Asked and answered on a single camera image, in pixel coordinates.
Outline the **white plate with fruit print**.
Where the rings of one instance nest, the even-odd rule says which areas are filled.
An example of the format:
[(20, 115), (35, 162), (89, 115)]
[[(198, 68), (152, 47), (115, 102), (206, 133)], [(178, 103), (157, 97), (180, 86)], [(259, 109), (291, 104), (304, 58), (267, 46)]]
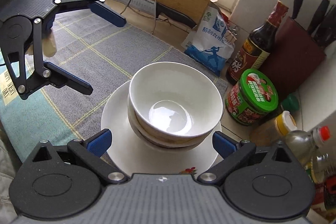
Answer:
[(117, 88), (107, 100), (101, 116), (101, 128), (112, 133), (107, 153), (127, 175), (192, 174), (195, 177), (222, 161), (209, 135), (197, 147), (182, 152), (150, 147), (131, 128), (127, 115), (129, 82)]

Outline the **plain white bowl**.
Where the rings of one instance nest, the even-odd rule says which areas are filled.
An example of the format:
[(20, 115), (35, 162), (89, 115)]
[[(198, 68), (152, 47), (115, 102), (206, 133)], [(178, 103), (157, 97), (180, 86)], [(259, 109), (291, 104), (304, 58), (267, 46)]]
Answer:
[(223, 114), (221, 94), (206, 75), (168, 61), (141, 68), (130, 81), (129, 100), (148, 133), (171, 140), (207, 136)]

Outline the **white bowl pink flowers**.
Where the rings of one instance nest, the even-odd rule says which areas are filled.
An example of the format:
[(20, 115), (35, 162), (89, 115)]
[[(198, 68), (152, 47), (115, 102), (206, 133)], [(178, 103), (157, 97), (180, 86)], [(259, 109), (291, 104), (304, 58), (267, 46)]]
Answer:
[(180, 137), (158, 132), (143, 122), (139, 122), (129, 96), (127, 97), (127, 115), (132, 129), (137, 130), (150, 143), (166, 149), (192, 149), (200, 145), (211, 133), (197, 137)]

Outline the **yellow lid spice jar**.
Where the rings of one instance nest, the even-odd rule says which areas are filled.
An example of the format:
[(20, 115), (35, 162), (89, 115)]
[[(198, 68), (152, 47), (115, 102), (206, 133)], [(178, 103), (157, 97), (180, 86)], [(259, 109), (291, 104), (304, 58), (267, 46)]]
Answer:
[(285, 110), (276, 118), (253, 130), (249, 135), (249, 140), (257, 146), (270, 146), (295, 130), (297, 130), (296, 122), (290, 112)]

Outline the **green lid sauce jar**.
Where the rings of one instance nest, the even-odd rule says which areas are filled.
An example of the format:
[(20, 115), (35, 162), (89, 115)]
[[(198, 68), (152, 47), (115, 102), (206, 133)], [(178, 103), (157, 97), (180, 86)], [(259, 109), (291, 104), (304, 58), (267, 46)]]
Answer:
[(276, 110), (278, 94), (266, 75), (247, 69), (228, 92), (225, 105), (236, 122), (249, 126)]

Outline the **teal printed mat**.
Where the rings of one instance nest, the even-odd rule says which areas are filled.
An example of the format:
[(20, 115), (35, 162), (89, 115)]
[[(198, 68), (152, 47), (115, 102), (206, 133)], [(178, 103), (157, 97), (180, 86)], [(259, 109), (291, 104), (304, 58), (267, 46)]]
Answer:
[(42, 88), (22, 100), (4, 66), (1, 66), (1, 124), (22, 162), (41, 140), (65, 145), (76, 138), (46, 90)]

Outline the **grey checked cloth mat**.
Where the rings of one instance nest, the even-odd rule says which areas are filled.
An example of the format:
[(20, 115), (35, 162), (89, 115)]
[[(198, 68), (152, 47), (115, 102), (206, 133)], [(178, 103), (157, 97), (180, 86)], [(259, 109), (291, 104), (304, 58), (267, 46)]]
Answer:
[(69, 12), (55, 22), (58, 52), (51, 62), (90, 83), (89, 96), (69, 87), (46, 86), (24, 105), (33, 112), (27, 131), (36, 139), (65, 143), (100, 129), (109, 96), (142, 67), (159, 61), (183, 63), (204, 73), (221, 93), (227, 83), (181, 51), (132, 25), (117, 28), (88, 11)]

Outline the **clear glass oil bottle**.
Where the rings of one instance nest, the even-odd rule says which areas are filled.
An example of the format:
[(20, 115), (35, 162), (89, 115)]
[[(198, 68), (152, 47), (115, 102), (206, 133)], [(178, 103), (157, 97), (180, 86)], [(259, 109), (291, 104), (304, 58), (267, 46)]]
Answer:
[(309, 167), (315, 184), (323, 184), (327, 178), (335, 175), (335, 159), (319, 151), (330, 138), (331, 132), (327, 126), (317, 127), (311, 132), (294, 130), (284, 136), (286, 145), (300, 164)]

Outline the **green cap small jar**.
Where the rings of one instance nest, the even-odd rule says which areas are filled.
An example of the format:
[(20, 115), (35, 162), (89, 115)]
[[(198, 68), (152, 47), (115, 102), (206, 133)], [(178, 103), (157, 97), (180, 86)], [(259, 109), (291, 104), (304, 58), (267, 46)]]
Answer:
[(281, 101), (280, 109), (292, 114), (297, 112), (299, 110), (299, 101), (297, 97), (294, 94), (289, 94), (283, 101)]

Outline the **dark vinegar bottle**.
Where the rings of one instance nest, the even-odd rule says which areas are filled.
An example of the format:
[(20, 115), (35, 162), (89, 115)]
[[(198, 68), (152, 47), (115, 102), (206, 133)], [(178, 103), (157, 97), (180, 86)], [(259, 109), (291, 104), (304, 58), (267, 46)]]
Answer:
[(226, 72), (226, 78), (232, 85), (247, 69), (259, 69), (272, 52), (275, 36), (288, 7), (278, 1), (268, 19), (260, 27), (250, 32)]

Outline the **white blue salt bag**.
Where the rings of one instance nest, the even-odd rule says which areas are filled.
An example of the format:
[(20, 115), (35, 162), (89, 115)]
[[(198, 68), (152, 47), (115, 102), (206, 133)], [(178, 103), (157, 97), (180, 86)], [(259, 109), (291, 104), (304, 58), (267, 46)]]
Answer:
[(235, 49), (228, 40), (230, 30), (217, 5), (209, 3), (196, 30), (190, 31), (182, 43), (184, 53), (220, 76)]

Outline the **binder clip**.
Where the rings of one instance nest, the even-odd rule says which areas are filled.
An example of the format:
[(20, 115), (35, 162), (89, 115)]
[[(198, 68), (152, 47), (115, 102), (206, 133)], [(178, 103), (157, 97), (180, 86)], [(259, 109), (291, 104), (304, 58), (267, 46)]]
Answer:
[(236, 43), (236, 40), (240, 34), (239, 26), (229, 26), (225, 34), (225, 38), (232, 44)]

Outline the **dark red knife block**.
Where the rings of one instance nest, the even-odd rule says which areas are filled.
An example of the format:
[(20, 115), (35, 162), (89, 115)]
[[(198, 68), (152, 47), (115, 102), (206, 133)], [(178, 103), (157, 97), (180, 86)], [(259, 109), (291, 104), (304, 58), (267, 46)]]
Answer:
[(285, 99), (324, 61), (324, 49), (335, 41), (335, 5), (322, 0), (308, 28), (297, 22), (303, 0), (294, 0), (292, 15), (276, 34), (274, 52), (260, 71), (274, 84), (279, 100)]

